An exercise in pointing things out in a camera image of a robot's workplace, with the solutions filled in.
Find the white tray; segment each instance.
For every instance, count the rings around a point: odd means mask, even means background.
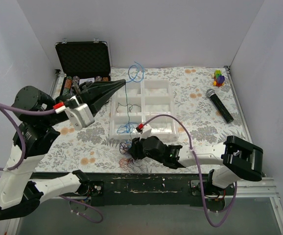
[[[158,114],[175,116],[173,91],[169,81],[144,79],[140,83],[126,83],[126,90],[128,104],[133,105],[129,117],[134,128],[131,129],[131,134],[125,132],[125,128],[120,128],[121,125],[128,123],[125,87],[123,87],[112,97],[110,138],[130,140],[139,136],[135,129],[138,124],[144,123]],[[171,118],[159,117],[151,121],[150,125],[152,127],[151,134],[159,139],[178,138],[178,125]]]

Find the table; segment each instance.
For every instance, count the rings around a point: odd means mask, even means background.
[[[223,87],[215,90],[234,118],[227,124],[212,102],[205,96],[212,86],[211,74],[221,70],[226,81]],[[111,69],[111,79],[127,79],[127,69]],[[193,137],[193,146],[220,143],[229,135],[248,140],[243,118],[236,103],[231,82],[224,68],[164,68],[146,69],[145,79],[167,79],[174,90],[176,117],[185,125]],[[63,83],[61,76],[54,97],[60,93]],[[125,158],[119,152],[118,140],[109,139],[111,103],[103,106],[95,117],[95,123],[81,131],[75,131],[69,121],[57,124],[54,128],[61,135],[37,166],[37,172],[83,172],[108,173],[197,173],[197,167],[169,169],[162,164],[145,158],[120,167],[119,161]],[[179,126],[179,138],[174,144],[188,145],[187,135]],[[202,172],[208,173],[219,166],[202,165]]]

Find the open case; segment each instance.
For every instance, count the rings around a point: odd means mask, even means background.
[[[56,43],[55,49],[66,74],[60,95],[68,76],[78,76],[80,79],[107,78],[110,81],[110,58],[108,45],[103,41],[92,42],[66,42]]]

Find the colorful toy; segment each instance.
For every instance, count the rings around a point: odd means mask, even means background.
[[[216,70],[214,72],[214,82],[213,85],[217,87],[221,87],[224,85],[225,77],[222,75],[220,70]]]

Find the microphone head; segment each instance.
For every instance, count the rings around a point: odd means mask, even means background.
[[[210,98],[211,95],[213,95],[213,94],[215,94],[215,90],[214,90],[214,89],[209,89],[209,90],[207,90],[207,92],[206,92],[206,96],[207,96],[208,98]]]

